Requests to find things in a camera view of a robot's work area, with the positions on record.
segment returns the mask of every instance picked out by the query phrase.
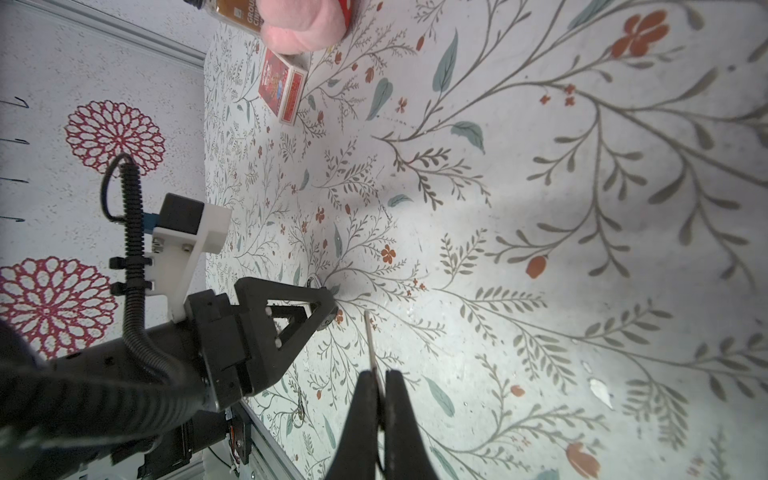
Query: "black corrugated tube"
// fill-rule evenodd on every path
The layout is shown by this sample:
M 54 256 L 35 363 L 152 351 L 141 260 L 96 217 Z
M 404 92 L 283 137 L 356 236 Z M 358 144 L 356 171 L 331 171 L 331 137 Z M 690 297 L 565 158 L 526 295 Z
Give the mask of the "black corrugated tube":
M 107 186 L 121 161 L 124 217 L 112 217 Z M 203 405 L 204 384 L 198 374 L 157 348 L 144 328 L 143 207 L 139 170 L 130 155 L 118 155 L 107 168 L 101 206 L 109 220 L 125 225 L 123 340 L 160 383 L 73 376 L 0 361 L 0 447 L 127 442 L 179 426 Z

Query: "cinnamon label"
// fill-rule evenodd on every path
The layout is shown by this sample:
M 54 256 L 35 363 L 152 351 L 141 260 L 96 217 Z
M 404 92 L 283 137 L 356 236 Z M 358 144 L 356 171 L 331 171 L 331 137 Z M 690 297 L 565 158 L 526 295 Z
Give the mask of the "cinnamon label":
M 256 33 L 261 31 L 261 24 L 264 23 L 256 0 L 217 0 L 216 12 Z

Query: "spice bottle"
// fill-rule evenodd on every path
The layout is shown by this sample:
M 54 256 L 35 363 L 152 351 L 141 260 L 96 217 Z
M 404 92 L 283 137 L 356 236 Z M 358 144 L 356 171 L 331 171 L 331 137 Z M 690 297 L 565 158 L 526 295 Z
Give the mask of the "spice bottle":
M 258 36 L 263 20 L 256 7 L 256 0 L 184 0 L 186 3 L 206 10 L 213 17 L 250 34 Z

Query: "pink stuffed object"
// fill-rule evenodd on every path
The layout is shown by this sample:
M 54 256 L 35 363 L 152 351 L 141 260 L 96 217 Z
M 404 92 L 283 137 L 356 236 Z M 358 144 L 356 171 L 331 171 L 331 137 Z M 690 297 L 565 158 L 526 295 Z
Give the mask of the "pink stuffed object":
M 352 19 L 352 0 L 257 0 L 257 8 L 264 44 L 286 55 L 339 43 Z

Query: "table surface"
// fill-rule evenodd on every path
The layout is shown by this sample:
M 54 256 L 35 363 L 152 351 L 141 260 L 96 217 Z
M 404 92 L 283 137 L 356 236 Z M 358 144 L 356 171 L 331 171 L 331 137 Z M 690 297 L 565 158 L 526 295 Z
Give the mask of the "table surface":
M 341 308 L 250 400 L 307 478 L 364 310 L 442 478 L 764 476 L 768 14 L 724 3 L 363 2 L 293 127 L 264 47 L 218 31 L 207 282 L 311 277 Z

